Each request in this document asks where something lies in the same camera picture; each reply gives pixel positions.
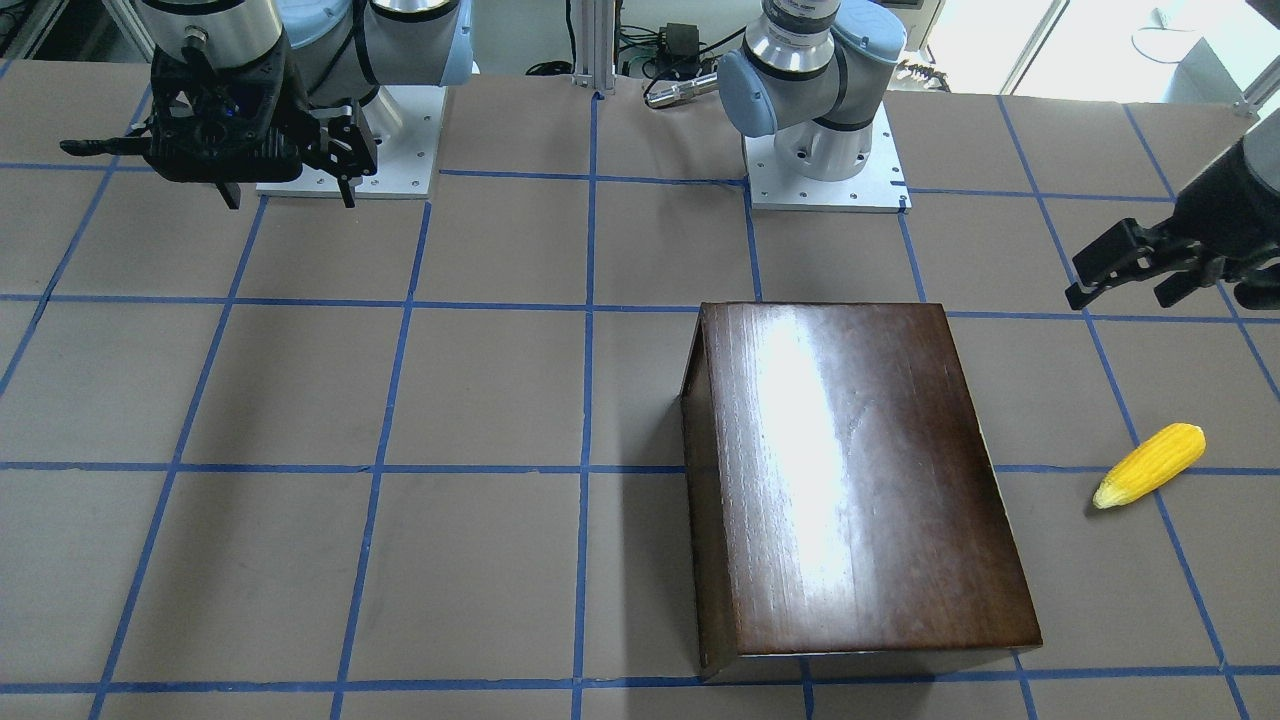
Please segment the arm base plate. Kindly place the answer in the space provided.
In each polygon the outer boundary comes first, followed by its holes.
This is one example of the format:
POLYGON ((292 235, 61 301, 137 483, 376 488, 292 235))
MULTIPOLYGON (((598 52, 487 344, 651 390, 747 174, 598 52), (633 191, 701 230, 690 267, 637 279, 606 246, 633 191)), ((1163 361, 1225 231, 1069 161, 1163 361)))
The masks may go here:
POLYGON ((814 120, 742 140, 751 204, 773 211, 905 213, 913 206, 888 113, 836 131, 814 120))
POLYGON ((262 195, 426 199, 442 136, 445 90, 379 86, 325 99, 289 86, 270 115, 252 182, 262 195))

